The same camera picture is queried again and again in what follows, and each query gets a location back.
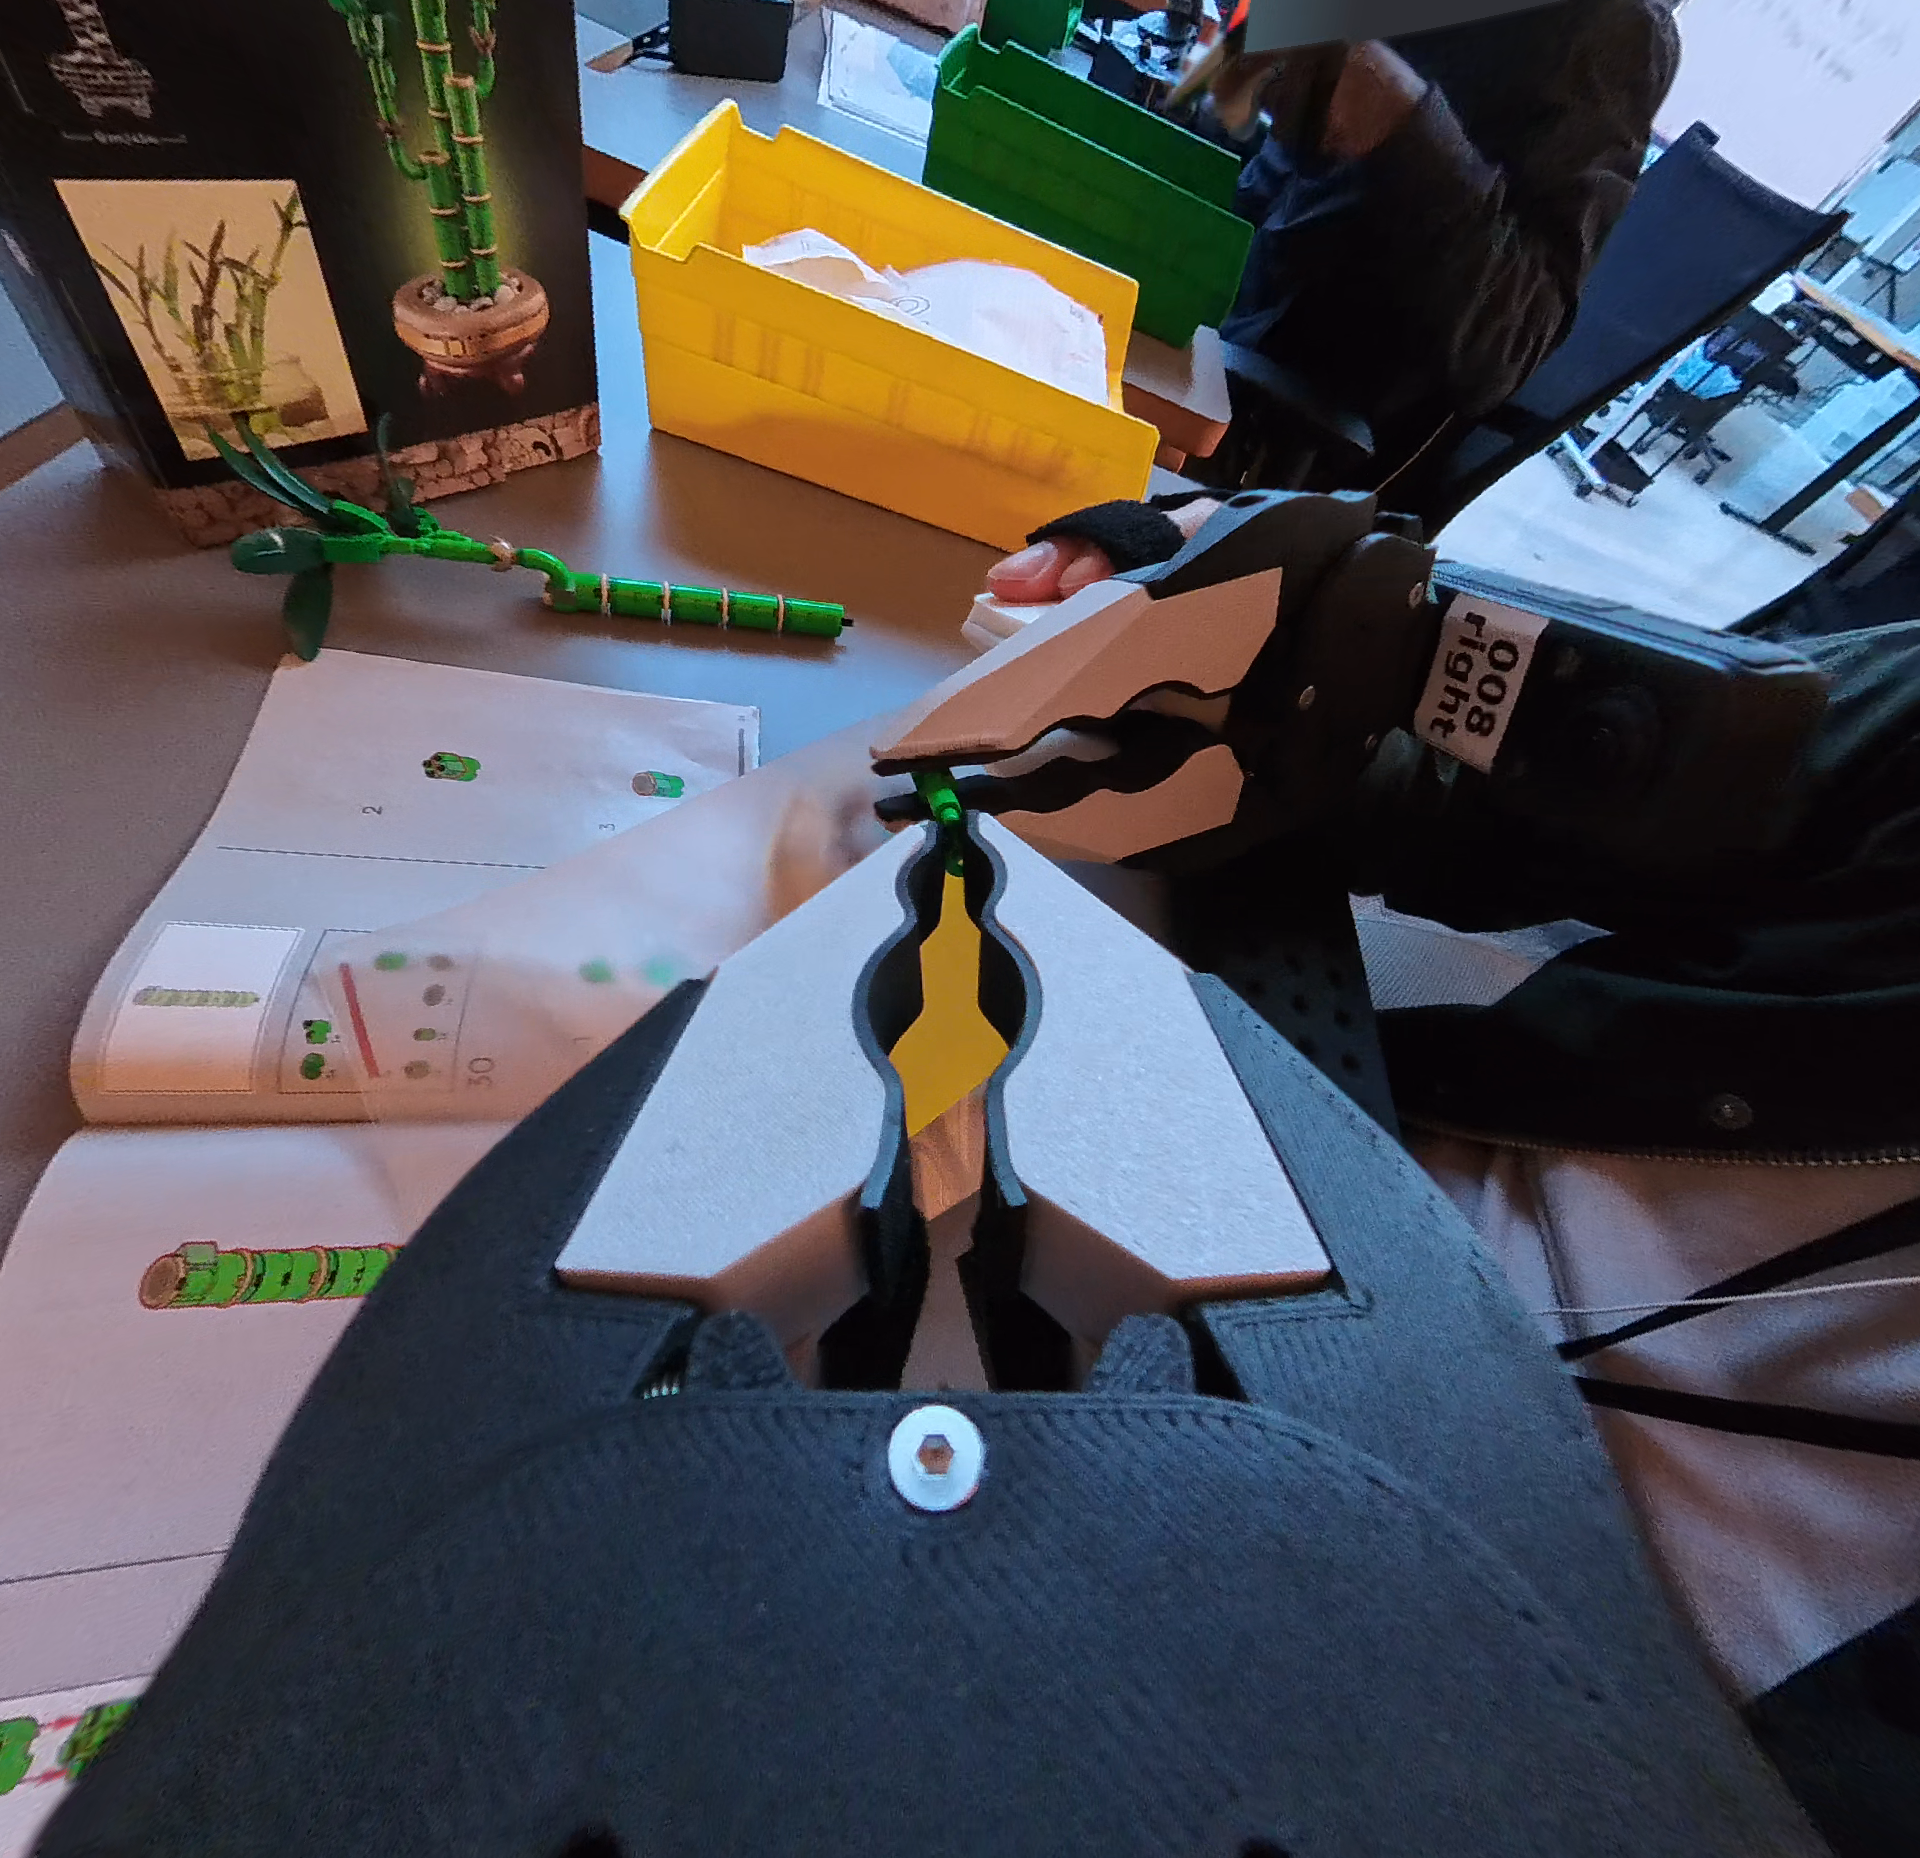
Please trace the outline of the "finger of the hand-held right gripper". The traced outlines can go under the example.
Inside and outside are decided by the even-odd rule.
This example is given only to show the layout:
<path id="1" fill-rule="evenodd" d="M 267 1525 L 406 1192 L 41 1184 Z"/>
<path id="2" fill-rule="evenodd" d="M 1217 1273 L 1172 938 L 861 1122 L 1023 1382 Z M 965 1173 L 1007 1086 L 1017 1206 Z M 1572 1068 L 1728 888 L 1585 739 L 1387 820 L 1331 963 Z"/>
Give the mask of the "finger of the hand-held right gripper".
<path id="1" fill-rule="evenodd" d="M 1059 862 L 1124 862 L 1231 823 L 1244 770 L 1224 720 L 1069 720 L 1017 753 L 894 755 L 873 768 L 960 768 L 958 794 Z"/>
<path id="2" fill-rule="evenodd" d="M 1280 589 L 1278 569 L 1167 598 L 1125 579 L 1091 584 L 916 703 L 898 734 L 873 743 L 873 768 L 1004 762 L 1154 691 L 1219 697 L 1275 634 Z"/>

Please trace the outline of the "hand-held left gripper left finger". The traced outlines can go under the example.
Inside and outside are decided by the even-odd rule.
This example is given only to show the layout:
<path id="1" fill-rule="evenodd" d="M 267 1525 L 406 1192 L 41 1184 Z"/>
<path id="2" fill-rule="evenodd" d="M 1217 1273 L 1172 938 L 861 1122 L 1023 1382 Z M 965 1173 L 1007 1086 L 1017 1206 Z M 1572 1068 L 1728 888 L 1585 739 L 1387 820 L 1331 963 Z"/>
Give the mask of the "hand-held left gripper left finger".
<path id="1" fill-rule="evenodd" d="M 839 1390 L 896 1390 L 926 1285 L 891 1050 L 921 1016 L 939 829 L 905 828 L 725 960 L 558 1276 L 747 1313 Z"/>

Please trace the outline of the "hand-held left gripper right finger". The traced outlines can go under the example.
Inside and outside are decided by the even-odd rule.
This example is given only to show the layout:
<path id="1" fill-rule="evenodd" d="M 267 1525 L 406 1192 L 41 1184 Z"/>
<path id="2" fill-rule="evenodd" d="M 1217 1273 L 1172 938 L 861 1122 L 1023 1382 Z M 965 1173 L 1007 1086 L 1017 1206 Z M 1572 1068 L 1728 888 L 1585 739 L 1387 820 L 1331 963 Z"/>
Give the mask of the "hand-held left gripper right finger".
<path id="1" fill-rule="evenodd" d="M 1331 1262 L 1187 968 L 970 823 L 986 1086 L 970 1315 L 992 1390 L 1071 1390 L 1125 1316 L 1327 1287 Z"/>

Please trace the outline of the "person's right hand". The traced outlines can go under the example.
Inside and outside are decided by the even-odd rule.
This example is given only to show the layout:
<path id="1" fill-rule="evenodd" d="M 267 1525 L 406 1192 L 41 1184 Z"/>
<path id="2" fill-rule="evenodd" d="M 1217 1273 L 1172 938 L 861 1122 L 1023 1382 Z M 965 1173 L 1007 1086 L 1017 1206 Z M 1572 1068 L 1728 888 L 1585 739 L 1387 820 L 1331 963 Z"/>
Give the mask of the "person's right hand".
<path id="1" fill-rule="evenodd" d="M 1043 604 L 1115 576 L 1154 569 L 1198 533 L 1224 497 L 1200 489 L 1071 512 L 997 559 L 985 589 L 1010 604 Z"/>

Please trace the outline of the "black perforated chair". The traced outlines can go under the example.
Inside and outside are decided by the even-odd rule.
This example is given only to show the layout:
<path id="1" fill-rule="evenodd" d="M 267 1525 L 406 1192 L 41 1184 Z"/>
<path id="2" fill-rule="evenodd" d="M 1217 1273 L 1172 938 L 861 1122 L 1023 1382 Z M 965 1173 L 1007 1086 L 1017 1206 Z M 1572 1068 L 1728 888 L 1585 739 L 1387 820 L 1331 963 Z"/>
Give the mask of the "black perforated chair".
<path id="1" fill-rule="evenodd" d="M 1219 979 L 1391 1137 L 1396 1115 L 1346 889 L 1287 845 L 1167 877 L 1166 943 Z"/>

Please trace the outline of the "yellow paper sheet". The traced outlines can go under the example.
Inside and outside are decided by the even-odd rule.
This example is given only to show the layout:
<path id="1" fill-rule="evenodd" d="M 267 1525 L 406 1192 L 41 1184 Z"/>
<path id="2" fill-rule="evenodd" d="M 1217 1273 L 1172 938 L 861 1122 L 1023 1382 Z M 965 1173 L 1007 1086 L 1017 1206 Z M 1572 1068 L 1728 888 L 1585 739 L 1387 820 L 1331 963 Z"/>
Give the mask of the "yellow paper sheet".
<path id="1" fill-rule="evenodd" d="M 939 920 L 921 947 L 921 976 L 921 1016 L 891 1050 L 910 1139 L 969 1100 L 1009 1050 L 979 1004 L 979 928 L 955 869 L 942 877 Z"/>

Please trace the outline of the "white crumpled paper bags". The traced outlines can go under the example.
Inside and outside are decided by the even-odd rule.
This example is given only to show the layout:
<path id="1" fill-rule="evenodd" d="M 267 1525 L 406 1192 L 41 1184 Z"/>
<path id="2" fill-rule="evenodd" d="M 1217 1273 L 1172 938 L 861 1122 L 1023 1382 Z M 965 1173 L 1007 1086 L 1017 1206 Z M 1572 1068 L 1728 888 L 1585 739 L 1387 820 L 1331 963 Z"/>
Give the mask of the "white crumpled paper bags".
<path id="1" fill-rule="evenodd" d="M 1108 346 L 1096 315 L 1031 271 L 938 261 L 896 272 L 812 229 L 745 246 L 741 258 L 1037 384 L 1095 405 L 1108 400 Z"/>

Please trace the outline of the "yellow plastic bin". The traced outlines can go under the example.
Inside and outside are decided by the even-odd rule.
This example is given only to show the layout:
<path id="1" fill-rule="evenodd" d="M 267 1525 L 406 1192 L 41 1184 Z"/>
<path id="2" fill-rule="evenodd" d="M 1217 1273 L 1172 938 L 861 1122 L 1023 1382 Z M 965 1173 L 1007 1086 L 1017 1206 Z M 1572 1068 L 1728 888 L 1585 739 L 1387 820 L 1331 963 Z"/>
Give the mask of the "yellow plastic bin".
<path id="1" fill-rule="evenodd" d="M 1004 551 L 1061 513 L 1143 497 L 1159 434 L 1124 412 L 1132 279 L 791 126 L 758 135 L 729 100 L 620 215 L 656 430 Z M 1100 397 L 744 258 L 798 230 L 873 266 L 995 261 L 1041 276 L 1101 321 Z"/>

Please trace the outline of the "long leafy brick bamboo stalk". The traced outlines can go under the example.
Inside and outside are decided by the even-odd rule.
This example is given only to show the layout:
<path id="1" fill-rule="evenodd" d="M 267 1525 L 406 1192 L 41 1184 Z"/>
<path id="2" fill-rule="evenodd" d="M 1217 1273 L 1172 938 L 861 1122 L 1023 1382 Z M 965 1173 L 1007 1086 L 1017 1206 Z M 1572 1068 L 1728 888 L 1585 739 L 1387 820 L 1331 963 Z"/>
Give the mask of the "long leafy brick bamboo stalk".
<path id="1" fill-rule="evenodd" d="M 413 484 L 395 476 L 388 454 L 378 467 L 388 480 L 388 503 L 373 512 L 329 497 L 297 476 L 260 440 L 245 416 L 237 421 L 238 449 L 215 430 L 208 443 L 226 467 L 255 493 L 298 515 L 300 527 L 265 527 L 229 547 L 229 563 L 248 576 L 284 576 L 281 628 L 291 658 L 317 659 L 332 614 L 332 576 L 338 566 L 371 566 L 391 556 L 442 564 L 528 573 L 541 579 L 541 604 L 563 615 L 625 615 L 660 624 L 798 634 L 835 639 L 851 621 L 835 603 L 741 594 L 705 584 L 585 576 L 553 554 L 516 547 L 506 541 L 476 541 L 442 527 L 413 501 Z"/>

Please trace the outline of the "person's dark jacket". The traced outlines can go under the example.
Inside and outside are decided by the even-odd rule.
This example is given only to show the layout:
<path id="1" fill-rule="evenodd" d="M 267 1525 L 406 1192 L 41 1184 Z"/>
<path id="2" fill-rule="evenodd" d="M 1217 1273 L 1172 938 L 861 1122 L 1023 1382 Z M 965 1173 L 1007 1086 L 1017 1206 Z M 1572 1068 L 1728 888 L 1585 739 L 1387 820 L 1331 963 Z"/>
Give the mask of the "person's dark jacket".
<path id="1" fill-rule="evenodd" d="M 1571 924 L 1454 933 L 1354 908 L 1404 1127 L 1502 1149 L 1889 1167 L 1918 1150 L 1915 986 L 1646 983 Z"/>

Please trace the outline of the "open instruction booklet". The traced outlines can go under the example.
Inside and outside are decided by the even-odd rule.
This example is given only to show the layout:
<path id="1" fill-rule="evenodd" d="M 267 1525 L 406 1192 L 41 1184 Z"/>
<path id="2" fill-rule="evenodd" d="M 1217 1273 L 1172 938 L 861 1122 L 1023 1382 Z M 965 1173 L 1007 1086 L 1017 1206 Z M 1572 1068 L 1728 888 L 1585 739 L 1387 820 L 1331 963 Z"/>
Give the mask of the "open instruction booklet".
<path id="1" fill-rule="evenodd" d="M 286 659 L 108 963 L 2 1278 L 4 1854 L 199 1607 L 288 1415 L 498 1139 L 454 945 L 354 947 L 758 762 L 750 708 Z"/>

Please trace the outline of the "person's beige pants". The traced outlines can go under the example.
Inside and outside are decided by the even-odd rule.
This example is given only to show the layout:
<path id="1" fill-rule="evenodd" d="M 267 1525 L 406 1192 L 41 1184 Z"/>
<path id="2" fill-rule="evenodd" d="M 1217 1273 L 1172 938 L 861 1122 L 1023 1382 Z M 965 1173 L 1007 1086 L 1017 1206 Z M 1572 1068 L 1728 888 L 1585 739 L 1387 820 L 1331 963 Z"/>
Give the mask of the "person's beige pants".
<path id="1" fill-rule="evenodd" d="M 1918 1190 L 1918 1167 L 1707 1167 L 1408 1137 L 1550 1344 L 1623 1325 Z M 1690 1313 L 1591 1365 L 1621 1384 L 1915 1422 L 1915 1285 Z M 1749 1701 L 1910 1607 L 1918 1470 L 1599 1412 L 1717 1678 Z"/>

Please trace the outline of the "black fabric chair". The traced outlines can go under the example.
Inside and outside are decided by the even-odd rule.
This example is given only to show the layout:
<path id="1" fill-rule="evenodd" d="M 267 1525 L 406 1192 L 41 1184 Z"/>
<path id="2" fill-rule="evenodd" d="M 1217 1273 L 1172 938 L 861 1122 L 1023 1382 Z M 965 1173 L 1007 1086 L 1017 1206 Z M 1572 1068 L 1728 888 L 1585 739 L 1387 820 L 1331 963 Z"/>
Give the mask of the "black fabric chair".
<path id="1" fill-rule="evenodd" d="M 1705 124 L 1683 131 L 1642 173 L 1565 340 L 1429 471 L 1423 488 L 1429 533 L 1696 337 L 1728 324 L 1840 224 L 1840 212 L 1803 209 L 1731 167 Z"/>

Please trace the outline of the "black power adapter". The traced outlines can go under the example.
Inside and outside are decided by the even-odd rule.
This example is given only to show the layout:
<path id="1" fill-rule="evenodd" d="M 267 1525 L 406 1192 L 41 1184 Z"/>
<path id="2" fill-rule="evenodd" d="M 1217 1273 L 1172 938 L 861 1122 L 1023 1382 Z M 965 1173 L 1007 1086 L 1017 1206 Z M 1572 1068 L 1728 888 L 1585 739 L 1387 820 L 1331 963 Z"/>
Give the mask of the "black power adapter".
<path id="1" fill-rule="evenodd" d="M 793 0 L 668 0 L 666 50 L 678 73 L 778 85 Z"/>

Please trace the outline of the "black bamboo toy set box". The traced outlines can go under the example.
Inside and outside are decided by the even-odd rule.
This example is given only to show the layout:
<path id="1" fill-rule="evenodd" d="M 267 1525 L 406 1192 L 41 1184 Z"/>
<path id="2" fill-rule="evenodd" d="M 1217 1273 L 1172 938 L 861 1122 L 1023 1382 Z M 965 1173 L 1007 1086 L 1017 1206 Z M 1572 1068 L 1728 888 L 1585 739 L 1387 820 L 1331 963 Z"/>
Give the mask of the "black bamboo toy set box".
<path id="1" fill-rule="evenodd" d="M 601 443 L 573 0 L 2 0 L 4 286 L 192 545 L 248 440 L 423 503 Z"/>

